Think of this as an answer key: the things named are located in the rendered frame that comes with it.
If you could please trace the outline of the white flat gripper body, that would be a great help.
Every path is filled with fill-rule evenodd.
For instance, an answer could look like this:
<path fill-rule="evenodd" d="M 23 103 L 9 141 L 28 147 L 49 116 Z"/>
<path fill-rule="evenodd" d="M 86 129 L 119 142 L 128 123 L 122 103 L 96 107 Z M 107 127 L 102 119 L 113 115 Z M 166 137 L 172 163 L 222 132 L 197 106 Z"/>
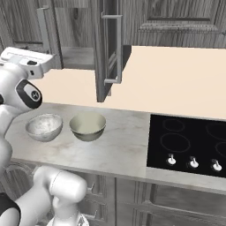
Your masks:
<path fill-rule="evenodd" d="M 48 72 L 53 65 L 54 55 L 35 52 L 27 49 L 7 47 L 2 53 L 3 60 L 10 60 L 12 57 L 19 57 L 19 63 L 24 66 L 40 66 L 44 73 Z"/>

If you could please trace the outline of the grey wood panelled cabinet door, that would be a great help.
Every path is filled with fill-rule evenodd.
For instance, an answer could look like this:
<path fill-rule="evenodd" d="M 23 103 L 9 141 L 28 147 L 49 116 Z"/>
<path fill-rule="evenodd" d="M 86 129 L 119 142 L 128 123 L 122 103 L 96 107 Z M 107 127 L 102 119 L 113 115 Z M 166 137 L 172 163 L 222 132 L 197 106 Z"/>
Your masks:
<path fill-rule="evenodd" d="M 38 0 L 0 0 L 0 41 L 3 47 L 42 49 Z"/>
<path fill-rule="evenodd" d="M 121 0 L 124 43 L 226 49 L 226 0 Z"/>

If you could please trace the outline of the grey wood base cabinet door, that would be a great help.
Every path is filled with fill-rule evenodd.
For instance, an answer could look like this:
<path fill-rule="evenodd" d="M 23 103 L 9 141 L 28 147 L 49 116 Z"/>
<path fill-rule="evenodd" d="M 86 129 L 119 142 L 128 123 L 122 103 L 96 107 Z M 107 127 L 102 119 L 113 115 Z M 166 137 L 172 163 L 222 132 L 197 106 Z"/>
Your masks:
<path fill-rule="evenodd" d="M 117 179 L 117 226 L 226 226 L 226 196 Z"/>

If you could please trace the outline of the grey marbled bowl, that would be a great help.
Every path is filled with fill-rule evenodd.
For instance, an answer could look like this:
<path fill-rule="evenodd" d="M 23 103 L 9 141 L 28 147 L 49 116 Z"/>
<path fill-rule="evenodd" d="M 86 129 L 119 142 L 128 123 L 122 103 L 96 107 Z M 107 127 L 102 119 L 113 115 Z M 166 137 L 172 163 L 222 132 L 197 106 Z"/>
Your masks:
<path fill-rule="evenodd" d="M 42 114 L 31 118 L 26 123 L 26 132 L 34 140 L 50 142 L 63 129 L 63 119 L 56 114 Z"/>

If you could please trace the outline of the beige green bowl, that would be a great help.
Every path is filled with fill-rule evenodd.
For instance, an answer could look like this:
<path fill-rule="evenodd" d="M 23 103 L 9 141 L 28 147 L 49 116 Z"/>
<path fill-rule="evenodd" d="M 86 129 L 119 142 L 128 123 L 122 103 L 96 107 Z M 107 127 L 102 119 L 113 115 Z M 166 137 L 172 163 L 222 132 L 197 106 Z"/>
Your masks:
<path fill-rule="evenodd" d="M 106 127 L 106 118 L 97 112 L 81 111 L 69 123 L 73 135 L 82 141 L 99 139 Z"/>

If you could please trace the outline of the grey wood arched base door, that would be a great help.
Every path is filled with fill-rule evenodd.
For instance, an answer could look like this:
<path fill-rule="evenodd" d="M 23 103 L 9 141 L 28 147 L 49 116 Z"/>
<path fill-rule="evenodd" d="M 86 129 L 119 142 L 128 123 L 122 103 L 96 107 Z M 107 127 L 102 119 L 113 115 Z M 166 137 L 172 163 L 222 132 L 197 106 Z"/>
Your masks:
<path fill-rule="evenodd" d="M 35 164 L 10 162 L 0 178 L 0 192 L 5 192 L 12 200 L 18 199 L 33 186 Z"/>

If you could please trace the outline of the grey wood drawer front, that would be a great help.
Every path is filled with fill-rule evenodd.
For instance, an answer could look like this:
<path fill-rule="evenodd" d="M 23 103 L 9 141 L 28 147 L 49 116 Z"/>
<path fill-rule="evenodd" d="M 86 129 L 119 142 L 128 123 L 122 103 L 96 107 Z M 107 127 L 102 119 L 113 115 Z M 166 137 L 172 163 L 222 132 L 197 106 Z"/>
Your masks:
<path fill-rule="evenodd" d="M 83 200 L 79 203 L 79 209 L 86 218 L 93 215 L 96 209 L 99 211 L 96 220 L 87 218 L 90 226 L 116 226 L 115 204 L 112 202 Z"/>
<path fill-rule="evenodd" d="M 94 194 L 88 194 L 85 200 L 96 202 L 114 202 L 116 197 L 116 180 L 113 177 L 82 173 L 81 176 L 87 181 L 87 188 L 95 183 Z"/>

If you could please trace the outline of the black hob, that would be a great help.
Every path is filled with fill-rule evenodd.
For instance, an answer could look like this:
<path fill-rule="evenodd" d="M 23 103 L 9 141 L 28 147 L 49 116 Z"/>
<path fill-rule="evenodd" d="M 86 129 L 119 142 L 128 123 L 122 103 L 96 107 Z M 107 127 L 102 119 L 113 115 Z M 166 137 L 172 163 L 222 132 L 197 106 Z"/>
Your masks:
<path fill-rule="evenodd" d="M 168 164 L 170 154 L 175 165 Z M 192 156 L 199 163 L 197 169 L 189 165 Z M 221 171 L 213 169 L 213 159 Z M 151 114 L 147 166 L 226 178 L 226 120 Z"/>

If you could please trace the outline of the grey wood wall cabinet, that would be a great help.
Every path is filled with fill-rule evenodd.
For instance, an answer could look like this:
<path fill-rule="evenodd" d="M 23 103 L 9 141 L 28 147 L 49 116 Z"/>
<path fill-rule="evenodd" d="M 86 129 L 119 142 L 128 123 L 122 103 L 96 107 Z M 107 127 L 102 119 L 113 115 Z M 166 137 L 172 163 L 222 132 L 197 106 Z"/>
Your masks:
<path fill-rule="evenodd" d="M 66 69 L 94 69 L 89 0 L 54 0 L 60 45 Z"/>

